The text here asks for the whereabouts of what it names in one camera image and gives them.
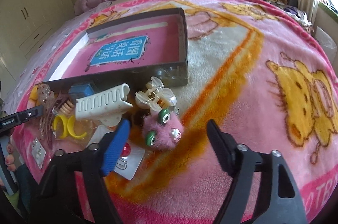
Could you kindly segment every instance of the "pink fluffy pom-pom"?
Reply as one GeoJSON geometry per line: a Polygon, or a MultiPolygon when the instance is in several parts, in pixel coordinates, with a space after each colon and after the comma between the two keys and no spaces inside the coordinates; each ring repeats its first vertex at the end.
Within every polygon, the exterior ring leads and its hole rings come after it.
{"type": "Polygon", "coordinates": [[[146,116],[143,124],[143,137],[147,138],[149,131],[156,131],[155,141],[153,148],[158,150],[173,149],[179,141],[184,132],[184,127],[175,113],[170,113],[170,119],[165,125],[157,122],[158,114],[146,116]],[[178,130],[180,136],[173,139],[171,135],[172,130],[178,130]]]}

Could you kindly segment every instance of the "green eye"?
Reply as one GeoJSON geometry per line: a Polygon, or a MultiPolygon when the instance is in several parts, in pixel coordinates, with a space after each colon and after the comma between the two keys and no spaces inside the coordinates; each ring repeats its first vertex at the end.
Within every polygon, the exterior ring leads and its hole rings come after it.
{"type": "Polygon", "coordinates": [[[146,144],[151,147],[155,144],[156,131],[149,131],[146,136],[146,144]]]}
{"type": "Polygon", "coordinates": [[[157,122],[161,125],[165,125],[170,120],[170,110],[163,109],[158,114],[157,122]]]}

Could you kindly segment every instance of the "red round object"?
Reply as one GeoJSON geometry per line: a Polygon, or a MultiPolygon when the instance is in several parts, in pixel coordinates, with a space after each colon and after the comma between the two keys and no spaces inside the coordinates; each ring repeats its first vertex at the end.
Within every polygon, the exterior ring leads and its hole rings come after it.
{"type": "Polygon", "coordinates": [[[121,153],[121,157],[127,157],[131,152],[131,147],[128,143],[126,143],[123,147],[122,153],[121,153]]]}

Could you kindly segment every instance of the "silver bolt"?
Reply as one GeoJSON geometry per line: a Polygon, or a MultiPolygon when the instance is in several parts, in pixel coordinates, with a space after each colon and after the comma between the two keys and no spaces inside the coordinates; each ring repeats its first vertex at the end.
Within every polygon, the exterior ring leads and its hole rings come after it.
{"type": "Polygon", "coordinates": [[[98,144],[98,143],[90,144],[88,148],[89,148],[89,150],[91,150],[91,151],[96,151],[96,150],[99,149],[99,144],[98,144]]]}
{"type": "Polygon", "coordinates": [[[273,150],[271,153],[272,153],[272,155],[275,156],[275,157],[281,157],[281,156],[282,156],[281,152],[280,152],[280,151],[277,151],[277,150],[273,150]]]}
{"type": "Polygon", "coordinates": [[[248,150],[248,147],[244,144],[238,144],[237,149],[239,149],[240,151],[246,152],[248,150]]]}
{"type": "Polygon", "coordinates": [[[55,152],[55,156],[63,156],[65,154],[65,151],[64,150],[57,150],[55,152]]]}

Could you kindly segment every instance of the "blue label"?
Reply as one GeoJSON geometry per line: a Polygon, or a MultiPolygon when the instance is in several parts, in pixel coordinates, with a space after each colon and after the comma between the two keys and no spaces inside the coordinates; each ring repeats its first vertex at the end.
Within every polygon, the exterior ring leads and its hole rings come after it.
{"type": "Polygon", "coordinates": [[[141,58],[148,36],[138,36],[103,45],[93,56],[90,65],[124,62],[141,58]]]}

